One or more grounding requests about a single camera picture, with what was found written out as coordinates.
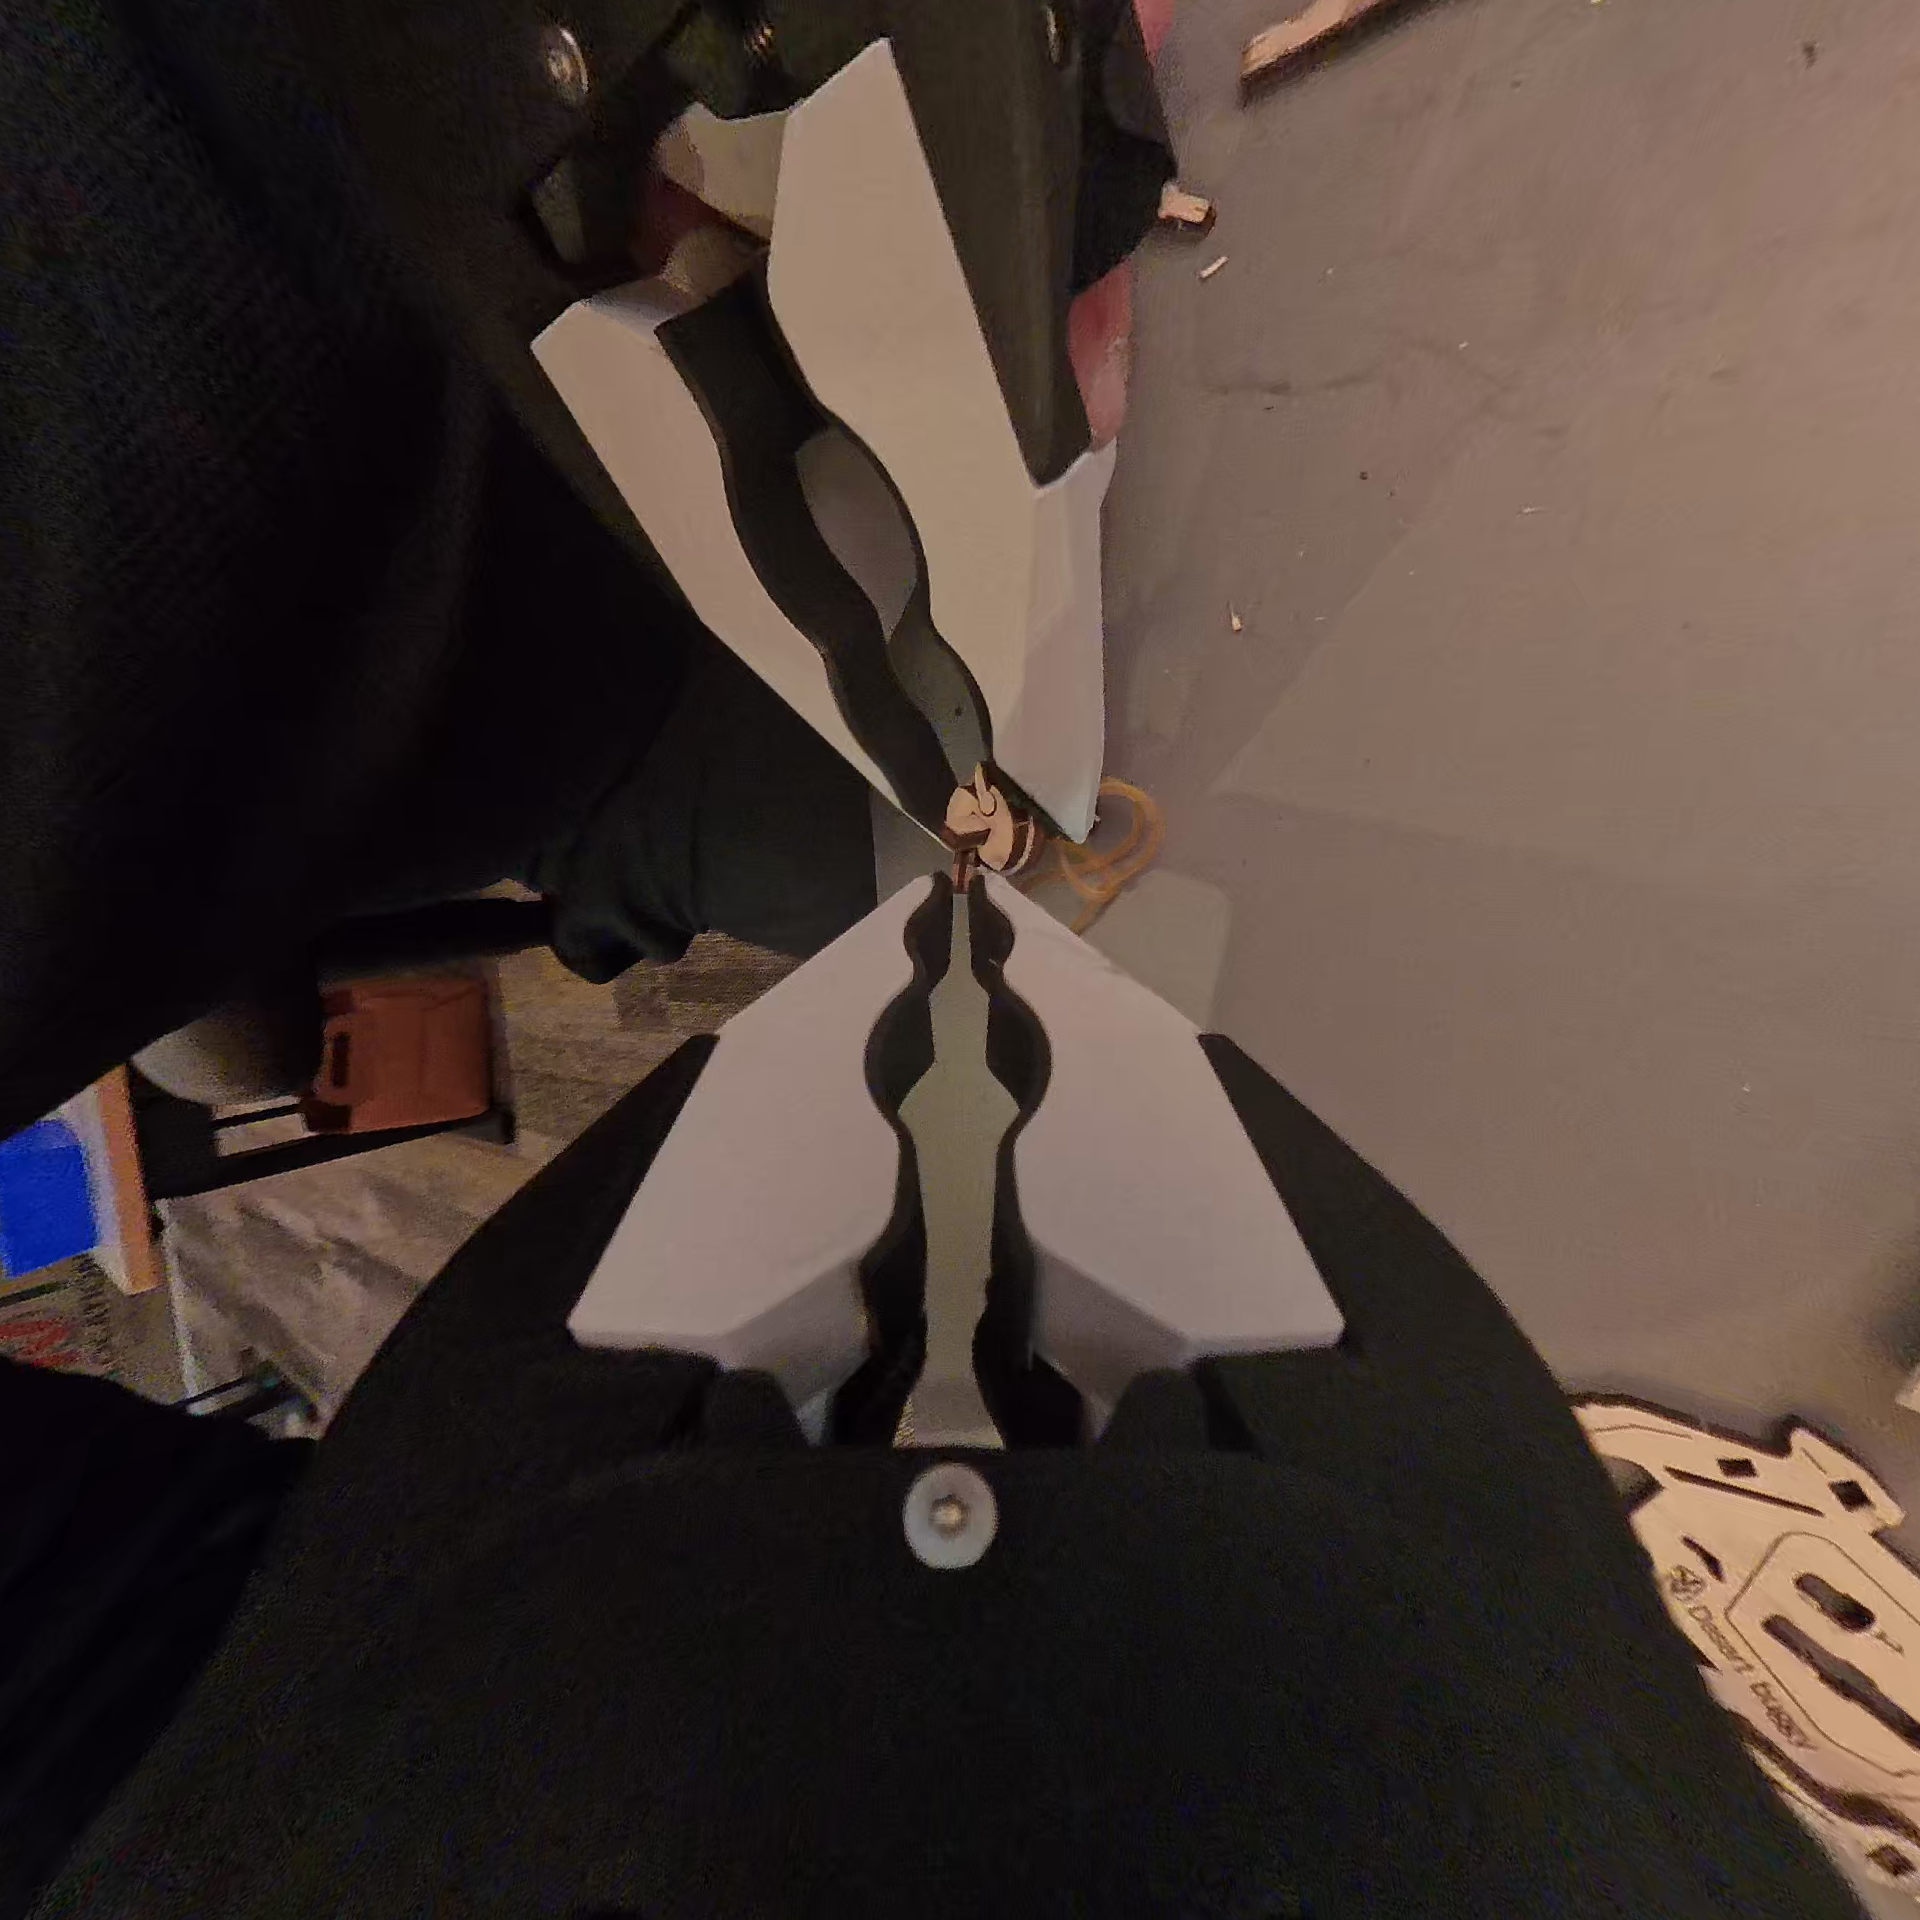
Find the flat wooden car body panel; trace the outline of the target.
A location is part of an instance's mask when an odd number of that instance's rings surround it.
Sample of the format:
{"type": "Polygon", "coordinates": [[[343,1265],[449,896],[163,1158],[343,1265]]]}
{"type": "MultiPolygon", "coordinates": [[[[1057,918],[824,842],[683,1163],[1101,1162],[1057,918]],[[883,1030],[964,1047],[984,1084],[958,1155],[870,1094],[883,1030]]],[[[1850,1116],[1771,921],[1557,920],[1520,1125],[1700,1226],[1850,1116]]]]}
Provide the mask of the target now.
{"type": "Polygon", "coordinates": [[[1875,1470],[1803,1420],[1748,1438],[1620,1396],[1575,1418],[1740,1739],[1834,1860],[1917,1906],[1918,1572],[1875,1470]]]}

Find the wooden hub disc part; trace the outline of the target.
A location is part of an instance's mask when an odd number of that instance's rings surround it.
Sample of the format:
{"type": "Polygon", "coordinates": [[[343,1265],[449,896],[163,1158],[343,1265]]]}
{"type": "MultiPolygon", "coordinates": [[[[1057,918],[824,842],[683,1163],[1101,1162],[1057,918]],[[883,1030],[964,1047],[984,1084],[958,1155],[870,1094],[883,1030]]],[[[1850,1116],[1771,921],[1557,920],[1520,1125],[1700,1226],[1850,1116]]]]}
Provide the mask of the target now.
{"type": "Polygon", "coordinates": [[[964,894],[980,874],[1003,879],[1024,875],[1044,847],[1044,823],[1030,804],[1006,786],[993,762],[980,760],[972,777],[955,786],[941,838],[951,853],[951,881],[964,894]]]}

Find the tan rubber band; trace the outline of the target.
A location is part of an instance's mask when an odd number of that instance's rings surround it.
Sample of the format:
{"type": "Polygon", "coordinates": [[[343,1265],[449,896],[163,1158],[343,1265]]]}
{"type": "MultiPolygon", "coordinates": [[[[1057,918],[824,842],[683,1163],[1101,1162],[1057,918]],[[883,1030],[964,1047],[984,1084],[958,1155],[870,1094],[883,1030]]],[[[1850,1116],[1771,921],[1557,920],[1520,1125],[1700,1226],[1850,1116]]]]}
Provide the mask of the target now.
{"type": "Polygon", "coordinates": [[[1096,799],[1120,808],[1119,838],[1103,843],[1057,838],[1037,881],[1070,896],[1069,930],[1081,938],[1159,863],[1168,831],[1163,802],[1134,780],[1103,775],[1096,799]]]}

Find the brown cardboard box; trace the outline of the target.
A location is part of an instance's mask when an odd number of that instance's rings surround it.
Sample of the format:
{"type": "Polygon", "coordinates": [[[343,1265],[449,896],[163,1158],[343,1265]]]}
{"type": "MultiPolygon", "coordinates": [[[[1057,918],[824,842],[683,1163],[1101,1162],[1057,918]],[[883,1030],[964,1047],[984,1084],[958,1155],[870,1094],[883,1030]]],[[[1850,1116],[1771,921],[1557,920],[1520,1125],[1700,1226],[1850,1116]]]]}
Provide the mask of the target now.
{"type": "Polygon", "coordinates": [[[320,1014],[300,1097],[317,1133],[394,1133],[492,1110],[492,999],[479,975],[351,980],[322,991],[320,1014]]]}

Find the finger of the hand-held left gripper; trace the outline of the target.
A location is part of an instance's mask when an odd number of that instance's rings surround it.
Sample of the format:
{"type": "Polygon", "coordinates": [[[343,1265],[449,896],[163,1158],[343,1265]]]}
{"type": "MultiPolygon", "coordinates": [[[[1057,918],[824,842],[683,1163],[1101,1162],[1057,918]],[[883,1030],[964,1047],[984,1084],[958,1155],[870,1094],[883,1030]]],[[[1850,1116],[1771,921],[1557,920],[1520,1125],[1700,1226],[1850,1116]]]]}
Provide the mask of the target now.
{"type": "MultiPolygon", "coordinates": [[[[574,302],[535,357],[699,621],[928,836],[956,772],[900,676],[894,633],[930,612],[900,493],[829,413],[769,295],[770,241],[699,294],[669,276],[574,302]]],[[[974,724],[987,705],[972,682],[974,724]]]]}
{"type": "Polygon", "coordinates": [[[787,120],[769,295],[811,391],[900,495],[932,627],[972,674],[994,762],[1085,839],[1107,749],[1117,450],[1085,450],[1051,482],[1026,465],[888,39],[787,120]]]}

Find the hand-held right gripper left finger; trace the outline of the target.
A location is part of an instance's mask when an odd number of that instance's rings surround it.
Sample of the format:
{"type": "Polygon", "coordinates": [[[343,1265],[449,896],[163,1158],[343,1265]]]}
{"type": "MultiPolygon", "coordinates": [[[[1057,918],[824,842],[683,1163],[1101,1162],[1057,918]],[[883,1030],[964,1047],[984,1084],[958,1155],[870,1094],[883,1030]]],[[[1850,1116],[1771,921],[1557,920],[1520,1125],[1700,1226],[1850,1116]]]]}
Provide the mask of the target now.
{"type": "Polygon", "coordinates": [[[573,1307],[581,1346],[769,1376],[815,1442],[894,1436],[928,1327],[903,1104],[953,908],[947,875],[908,879],[719,1030],[573,1307]]]}

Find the person's left hand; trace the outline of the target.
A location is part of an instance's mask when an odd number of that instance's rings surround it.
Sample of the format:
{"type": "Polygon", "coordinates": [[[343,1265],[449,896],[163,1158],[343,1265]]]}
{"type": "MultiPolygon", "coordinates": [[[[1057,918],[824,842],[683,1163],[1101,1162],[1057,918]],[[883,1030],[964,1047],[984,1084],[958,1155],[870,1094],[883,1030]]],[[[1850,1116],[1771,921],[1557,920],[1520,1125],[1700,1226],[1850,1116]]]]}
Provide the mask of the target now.
{"type": "Polygon", "coordinates": [[[1136,360],[1139,269],[1126,257],[1069,306],[1069,360],[1095,447],[1117,441],[1136,360]]]}

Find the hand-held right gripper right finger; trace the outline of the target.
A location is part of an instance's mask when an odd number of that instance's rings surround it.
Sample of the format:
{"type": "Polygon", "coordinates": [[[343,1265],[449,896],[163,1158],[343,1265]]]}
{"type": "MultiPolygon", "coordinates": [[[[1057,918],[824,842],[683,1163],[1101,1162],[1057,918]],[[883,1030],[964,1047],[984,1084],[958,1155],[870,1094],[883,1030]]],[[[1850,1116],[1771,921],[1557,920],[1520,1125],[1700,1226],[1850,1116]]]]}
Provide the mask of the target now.
{"type": "Polygon", "coordinates": [[[1107,1423],[1134,1381],[1320,1352],[1347,1320],[1211,1034],[1001,878],[966,891],[994,1153],[972,1373],[994,1423],[1107,1423]]]}

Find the blue box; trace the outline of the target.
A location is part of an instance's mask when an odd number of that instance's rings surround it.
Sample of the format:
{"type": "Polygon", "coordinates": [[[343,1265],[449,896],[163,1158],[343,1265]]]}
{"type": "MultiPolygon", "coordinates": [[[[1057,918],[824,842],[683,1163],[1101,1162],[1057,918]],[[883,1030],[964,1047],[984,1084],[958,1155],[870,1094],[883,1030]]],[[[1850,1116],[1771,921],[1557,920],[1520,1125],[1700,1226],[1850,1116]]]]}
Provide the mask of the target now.
{"type": "Polygon", "coordinates": [[[100,1243],[84,1139],[47,1116],[3,1142],[3,1276],[23,1279],[100,1243]]]}

